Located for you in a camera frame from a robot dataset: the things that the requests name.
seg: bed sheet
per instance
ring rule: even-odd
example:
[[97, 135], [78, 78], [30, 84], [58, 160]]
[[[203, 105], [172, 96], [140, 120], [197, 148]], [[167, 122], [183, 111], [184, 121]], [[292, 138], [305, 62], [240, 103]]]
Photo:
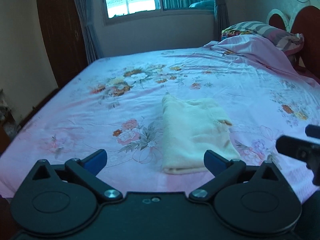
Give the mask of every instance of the bed sheet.
[[13, 197], [38, 159], [62, 164], [98, 149], [108, 163], [97, 177], [122, 191], [187, 194], [209, 172], [162, 172], [163, 96], [214, 98], [233, 122], [242, 160], [272, 160], [304, 202], [317, 187], [300, 161], [280, 155], [276, 139], [305, 139], [319, 125], [320, 85], [298, 75], [269, 40], [241, 35], [202, 48], [154, 51], [97, 60], [47, 103], [0, 158], [0, 194]]

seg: pillow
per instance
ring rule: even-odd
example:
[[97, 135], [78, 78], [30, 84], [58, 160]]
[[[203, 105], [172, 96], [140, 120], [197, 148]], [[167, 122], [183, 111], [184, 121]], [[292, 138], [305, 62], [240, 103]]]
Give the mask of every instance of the pillow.
[[257, 21], [238, 23], [223, 30], [222, 39], [242, 34], [253, 34], [267, 38], [287, 56], [302, 50], [304, 44], [302, 34], [292, 34]]

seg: folded towel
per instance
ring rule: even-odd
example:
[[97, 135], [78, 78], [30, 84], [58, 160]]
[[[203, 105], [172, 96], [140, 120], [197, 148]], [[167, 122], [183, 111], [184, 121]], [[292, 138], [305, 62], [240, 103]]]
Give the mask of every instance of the folded towel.
[[166, 95], [162, 106], [164, 172], [207, 171], [203, 160], [206, 150], [213, 150], [228, 160], [240, 159], [230, 141], [231, 120], [213, 99], [183, 101]]

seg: crumpled pink sheet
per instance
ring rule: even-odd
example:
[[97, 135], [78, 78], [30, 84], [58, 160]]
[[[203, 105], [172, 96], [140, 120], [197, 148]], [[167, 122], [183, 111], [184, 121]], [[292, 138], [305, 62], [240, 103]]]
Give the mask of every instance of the crumpled pink sheet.
[[187, 194], [209, 172], [161, 171], [163, 96], [214, 98], [233, 122], [231, 140], [242, 160], [272, 160], [301, 202], [316, 190], [305, 163], [278, 154], [276, 139], [306, 139], [319, 125], [320, 85], [298, 75], [269, 40], [241, 35], [202, 48], [154, 51], [97, 60], [46, 104], [0, 158], [0, 194], [13, 197], [38, 159], [62, 164], [105, 149], [97, 177], [122, 191]]

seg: folded yellow garment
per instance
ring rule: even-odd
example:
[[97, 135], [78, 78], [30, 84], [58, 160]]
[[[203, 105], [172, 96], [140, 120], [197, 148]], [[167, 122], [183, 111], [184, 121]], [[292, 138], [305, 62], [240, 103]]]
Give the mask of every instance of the folded yellow garment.
[[164, 172], [207, 171], [203, 160], [206, 150], [227, 160], [240, 159], [230, 141], [231, 120], [212, 98], [183, 101], [166, 95], [162, 106]]

